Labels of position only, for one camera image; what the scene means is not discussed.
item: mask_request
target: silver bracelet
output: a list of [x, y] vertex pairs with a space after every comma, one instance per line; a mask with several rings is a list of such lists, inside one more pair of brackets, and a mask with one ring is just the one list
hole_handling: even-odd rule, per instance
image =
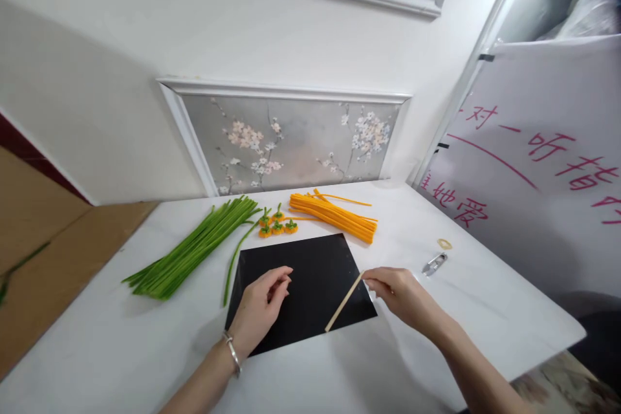
[[228, 345], [228, 348], [231, 350], [231, 356], [233, 356], [233, 361], [235, 361], [235, 377], [239, 378], [239, 374], [241, 374], [241, 364], [239, 363], [239, 359], [237, 359], [237, 353], [233, 347], [233, 337], [226, 330], [222, 332], [222, 337], [224, 338], [224, 342]]

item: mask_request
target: white wall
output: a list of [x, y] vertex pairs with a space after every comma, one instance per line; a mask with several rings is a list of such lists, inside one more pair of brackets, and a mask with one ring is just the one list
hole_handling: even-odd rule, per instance
[[96, 203], [202, 195], [165, 74], [414, 93], [414, 163], [493, 2], [429, 22], [345, 0], [0, 0], [0, 108]]

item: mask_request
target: blossom painting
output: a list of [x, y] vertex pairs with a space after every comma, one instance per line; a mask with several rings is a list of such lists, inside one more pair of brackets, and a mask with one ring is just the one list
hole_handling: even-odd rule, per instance
[[400, 105], [185, 96], [221, 195], [379, 178]]

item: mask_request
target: whiteboard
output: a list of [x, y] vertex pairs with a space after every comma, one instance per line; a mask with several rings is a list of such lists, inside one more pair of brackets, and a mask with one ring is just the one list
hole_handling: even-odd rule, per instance
[[418, 190], [552, 298], [621, 297], [621, 36], [492, 54]]

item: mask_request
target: black paper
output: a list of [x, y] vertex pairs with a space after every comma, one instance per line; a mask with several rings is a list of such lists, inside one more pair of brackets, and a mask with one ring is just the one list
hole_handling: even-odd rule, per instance
[[[283, 302], [276, 323], [250, 356], [324, 333], [325, 326], [360, 274], [343, 234], [243, 250], [239, 254], [226, 316], [227, 329], [233, 322], [244, 289], [267, 270], [283, 265], [293, 268], [288, 287], [290, 294]], [[331, 331], [376, 316], [361, 281]]]

